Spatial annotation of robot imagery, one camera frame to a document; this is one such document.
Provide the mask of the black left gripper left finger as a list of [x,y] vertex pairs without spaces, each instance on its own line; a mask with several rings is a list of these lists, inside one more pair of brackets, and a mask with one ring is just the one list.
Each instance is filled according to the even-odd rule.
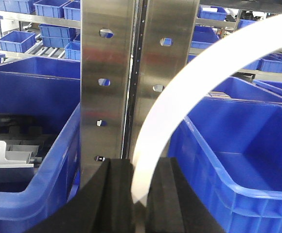
[[62,208],[30,233],[132,233],[132,165],[106,159],[88,183]]

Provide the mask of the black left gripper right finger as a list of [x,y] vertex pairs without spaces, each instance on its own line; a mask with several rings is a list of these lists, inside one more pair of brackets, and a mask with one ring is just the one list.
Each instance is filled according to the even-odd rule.
[[148,194],[147,233],[223,233],[184,177],[176,158],[160,158]]

